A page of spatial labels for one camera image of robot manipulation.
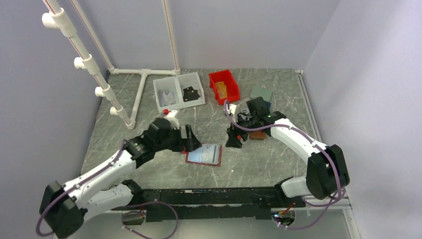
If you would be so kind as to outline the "white divided tray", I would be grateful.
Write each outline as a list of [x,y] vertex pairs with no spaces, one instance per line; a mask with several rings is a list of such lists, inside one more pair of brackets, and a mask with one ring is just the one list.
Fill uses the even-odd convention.
[[[189,86],[192,86],[194,89],[198,90],[200,98],[195,101],[184,102],[183,89]],[[184,108],[204,105],[206,103],[204,89],[197,72],[153,80],[153,87],[159,112],[162,112],[164,109],[180,110]],[[162,91],[173,91],[177,102],[171,106],[161,107],[160,93]]]

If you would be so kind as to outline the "black credit card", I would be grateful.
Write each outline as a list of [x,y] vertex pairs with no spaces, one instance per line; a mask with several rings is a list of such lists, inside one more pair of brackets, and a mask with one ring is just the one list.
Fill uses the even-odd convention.
[[193,87],[187,87],[183,89],[184,97],[191,97],[198,95],[198,90],[195,90]]

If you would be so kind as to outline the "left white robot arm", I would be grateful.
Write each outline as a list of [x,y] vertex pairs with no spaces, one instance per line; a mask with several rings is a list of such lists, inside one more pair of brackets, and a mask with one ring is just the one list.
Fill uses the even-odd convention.
[[124,139],[119,150],[94,169],[64,184],[48,184],[36,234],[65,239],[104,211],[124,206],[139,208],[142,189],[134,181],[122,182],[109,190],[105,187],[152,160],[159,151],[192,152],[201,145],[189,124],[180,127],[168,118],[156,118],[141,135]]

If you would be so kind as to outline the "cards in white tray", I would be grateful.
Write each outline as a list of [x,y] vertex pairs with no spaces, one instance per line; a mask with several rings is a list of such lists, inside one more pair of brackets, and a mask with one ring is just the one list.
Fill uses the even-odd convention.
[[174,105],[177,102],[177,99],[173,91],[162,91],[160,93],[160,106],[166,107]]

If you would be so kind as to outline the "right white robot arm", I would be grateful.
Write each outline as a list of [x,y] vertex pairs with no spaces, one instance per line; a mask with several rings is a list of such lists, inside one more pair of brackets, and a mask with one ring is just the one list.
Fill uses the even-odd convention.
[[228,100],[223,110],[231,125],[227,129],[227,147],[241,148],[251,132],[263,132],[296,153],[307,169],[303,176],[290,177],[276,184],[274,200],[285,207],[295,197],[313,196],[323,200],[331,198],[335,203],[342,199],[345,187],[350,183],[342,149],[326,145],[297,128],[284,114],[271,112],[261,97],[247,102],[249,112],[236,112],[236,106]]

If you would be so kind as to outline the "green card holder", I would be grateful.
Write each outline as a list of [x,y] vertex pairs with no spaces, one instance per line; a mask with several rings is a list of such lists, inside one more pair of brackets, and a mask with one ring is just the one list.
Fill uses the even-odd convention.
[[257,97],[262,97],[264,101],[269,102],[272,96],[272,92],[273,91],[271,89],[255,86],[252,88],[250,98],[254,99]]

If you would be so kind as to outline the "red plastic bin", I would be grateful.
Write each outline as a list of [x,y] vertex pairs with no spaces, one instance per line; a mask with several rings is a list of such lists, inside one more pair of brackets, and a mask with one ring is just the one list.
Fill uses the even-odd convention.
[[214,98],[219,105],[225,100],[230,103],[240,100],[240,90],[230,70],[222,70],[209,73],[210,88],[214,92]]

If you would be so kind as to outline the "red card holder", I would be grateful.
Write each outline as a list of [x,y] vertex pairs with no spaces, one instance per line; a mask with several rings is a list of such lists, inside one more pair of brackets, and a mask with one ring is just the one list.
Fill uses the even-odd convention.
[[222,146],[218,144],[202,144],[192,152],[183,151],[185,162],[207,166],[220,166]]

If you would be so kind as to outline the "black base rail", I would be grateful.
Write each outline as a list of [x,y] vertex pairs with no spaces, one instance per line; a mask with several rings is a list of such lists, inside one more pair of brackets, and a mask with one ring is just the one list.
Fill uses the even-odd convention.
[[305,207],[299,196],[288,198],[278,186],[237,188],[142,189],[128,180],[134,197],[116,210],[142,210],[147,222],[178,218],[269,220],[273,214]]

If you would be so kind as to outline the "orange card in bin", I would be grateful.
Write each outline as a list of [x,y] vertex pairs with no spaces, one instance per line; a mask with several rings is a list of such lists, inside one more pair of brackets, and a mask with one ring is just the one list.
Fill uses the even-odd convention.
[[216,82],[215,87],[218,92],[218,96],[220,99],[227,98],[227,88],[224,82]]

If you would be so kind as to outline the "brown card holder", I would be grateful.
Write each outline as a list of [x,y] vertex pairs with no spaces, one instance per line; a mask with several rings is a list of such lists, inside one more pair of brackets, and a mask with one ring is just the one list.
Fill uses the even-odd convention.
[[251,140],[265,140],[267,138],[267,134],[263,131],[254,131],[249,134],[249,138]]

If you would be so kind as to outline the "white pvc pipe frame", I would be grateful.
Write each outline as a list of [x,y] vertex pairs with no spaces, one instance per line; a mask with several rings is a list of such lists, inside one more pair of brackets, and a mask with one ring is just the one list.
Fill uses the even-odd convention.
[[86,70],[96,81],[97,87],[95,89],[95,95],[97,97],[107,99],[111,104],[110,114],[112,116],[118,116],[121,118],[125,126],[131,130],[134,129],[136,124],[136,117],[140,106],[141,97],[143,94],[144,85],[146,79],[150,75],[170,75],[177,76],[181,73],[181,68],[178,60],[178,53],[176,49],[176,42],[174,38],[173,23],[170,13],[170,5],[167,0],[162,1],[162,7],[165,16],[165,22],[167,25],[167,31],[169,34],[169,40],[171,44],[172,58],[174,62],[173,70],[156,70],[156,69],[119,69],[115,68],[110,58],[108,57],[103,45],[101,44],[97,34],[95,33],[91,23],[89,22],[86,14],[82,10],[80,3],[77,0],[72,0],[71,5],[76,10],[77,15],[82,21],[82,24],[86,28],[89,36],[91,37],[95,47],[100,53],[101,58],[106,63],[108,71],[112,74],[133,74],[140,75],[141,80],[136,92],[134,105],[132,107],[131,114],[129,115],[122,104],[118,101],[116,94],[112,87],[106,82],[105,77],[101,74],[99,65],[95,58],[89,53],[86,46],[78,36],[77,30],[67,15],[66,11],[60,6],[56,0],[45,0],[43,2],[47,7],[48,11],[42,15],[42,23],[46,28],[59,30],[65,38],[69,40],[73,48],[78,54],[78,57],[74,59],[74,67],[76,69]]

